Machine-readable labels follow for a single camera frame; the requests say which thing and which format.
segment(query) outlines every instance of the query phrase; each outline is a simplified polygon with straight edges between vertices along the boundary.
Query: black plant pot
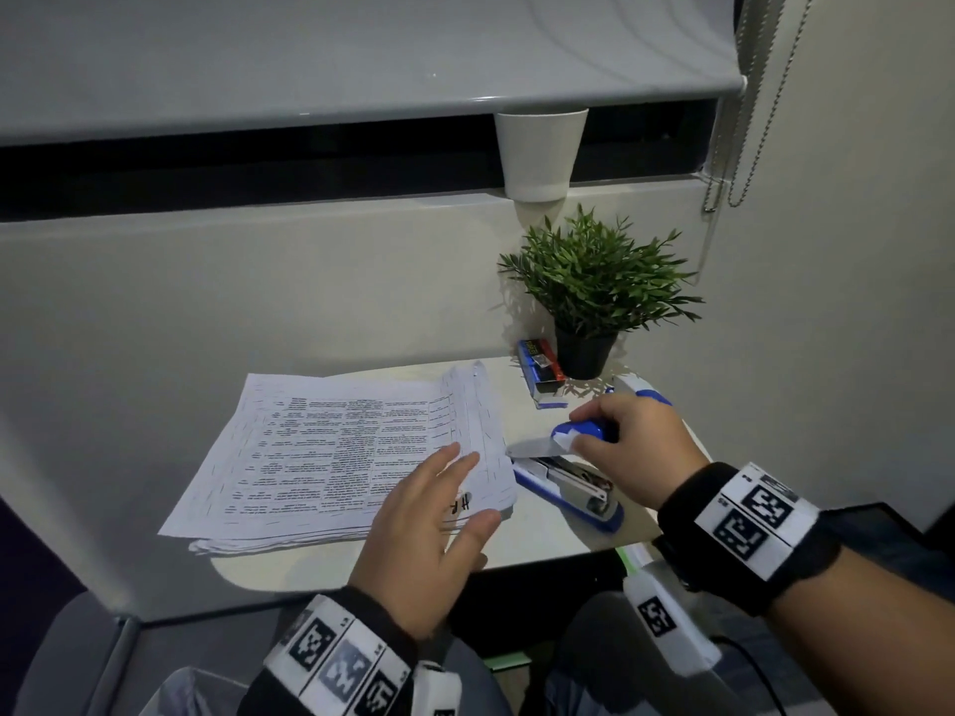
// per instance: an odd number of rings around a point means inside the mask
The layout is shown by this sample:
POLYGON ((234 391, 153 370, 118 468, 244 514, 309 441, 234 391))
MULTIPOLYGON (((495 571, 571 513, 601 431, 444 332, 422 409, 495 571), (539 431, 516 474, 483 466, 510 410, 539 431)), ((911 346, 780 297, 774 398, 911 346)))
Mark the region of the black plant pot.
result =
POLYGON ((596 379, 603 372, 617 334, 582 339, 557 329, 557 363, 571 379, 596 379))

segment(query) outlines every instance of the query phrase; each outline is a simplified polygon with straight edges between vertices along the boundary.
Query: white wall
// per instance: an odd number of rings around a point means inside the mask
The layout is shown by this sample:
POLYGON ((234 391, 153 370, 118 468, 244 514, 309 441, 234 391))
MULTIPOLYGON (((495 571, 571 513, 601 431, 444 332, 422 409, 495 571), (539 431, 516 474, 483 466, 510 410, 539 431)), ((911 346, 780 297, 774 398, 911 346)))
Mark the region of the white wall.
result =
MULTIPOLYGON (((920 526, 955 499, 952 29, 955 0, 816 0, 750 195, 717 223, 706 318, 626 345, 715 456, 920 526), (931 458, 884 454, 928 432, 931 458)), ((699 183, 574 195, 700 250, 699 183)), ((495 255, 540 213, 475 195, 0 227, 0 410, 129 590, 64 550, 36 475, 7 466, 0 493, 115 609, 256 599, 152 537, 242 376, 504 352, 541 319, 505 306, 495 255)))

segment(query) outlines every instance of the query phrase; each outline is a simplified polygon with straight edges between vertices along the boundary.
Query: black cable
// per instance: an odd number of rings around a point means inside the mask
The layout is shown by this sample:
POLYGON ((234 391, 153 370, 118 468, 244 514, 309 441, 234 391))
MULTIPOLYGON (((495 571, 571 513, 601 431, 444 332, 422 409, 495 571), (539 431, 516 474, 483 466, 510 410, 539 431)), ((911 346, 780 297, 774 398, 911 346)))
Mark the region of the black cable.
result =
POLYGON ((757 673, 757 677, 762 682, 763 686, 766 686, 766 690, 769 692, 770 698, 772 699, 772 704, 776 707, 776 710, 779 711, 779 716, 787 716, 786 708, 782 705, 782 701, 776 695, 775 689, 772 688, 770 680, 766 677, 766 674, 763 673, 763 669, 759 667, 757 660, 750 655, 750 652, 746 650, 746 648, 732 638, 727 638, 726 636, 713 636, 710 638, 710 640, 712 640, 714 643, 724 643, 725 645, 731 646, 739 651, 739 654, 753 667, 753 670, 757 673))

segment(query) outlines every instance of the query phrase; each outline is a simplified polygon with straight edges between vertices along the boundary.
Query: person's left hand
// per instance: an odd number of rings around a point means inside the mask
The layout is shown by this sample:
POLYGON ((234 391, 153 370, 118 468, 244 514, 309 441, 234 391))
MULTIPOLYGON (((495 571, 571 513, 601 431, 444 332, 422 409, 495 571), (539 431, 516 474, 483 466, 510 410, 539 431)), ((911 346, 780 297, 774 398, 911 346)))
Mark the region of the person's left hand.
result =
POLYGON ((451 612, 471 571, 487 562, 481 548, 500 524, 497 510, 475 513, 445 552, 449 534, 441 522, 478 463, 478 454, 471 452, 448 467, 459 452, 458 444, 442 447, 394 487, 349 577, 350 585, 374 598, 419 640, 451 612))

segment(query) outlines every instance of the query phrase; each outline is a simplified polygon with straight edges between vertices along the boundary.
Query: plant pot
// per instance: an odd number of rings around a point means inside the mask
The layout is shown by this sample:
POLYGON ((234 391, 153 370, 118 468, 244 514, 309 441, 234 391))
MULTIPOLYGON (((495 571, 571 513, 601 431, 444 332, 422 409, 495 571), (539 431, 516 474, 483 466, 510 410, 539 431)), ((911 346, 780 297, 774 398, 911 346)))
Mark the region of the plant pot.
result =
POLYGON ((557 363, 571 379, 596 379, 603 372, 618 334, 583 339, 557 329, 557 363))
POLYGON ((567 196, 587 109, 542 114, 495 113, 504 192, 524 203, 567 196))

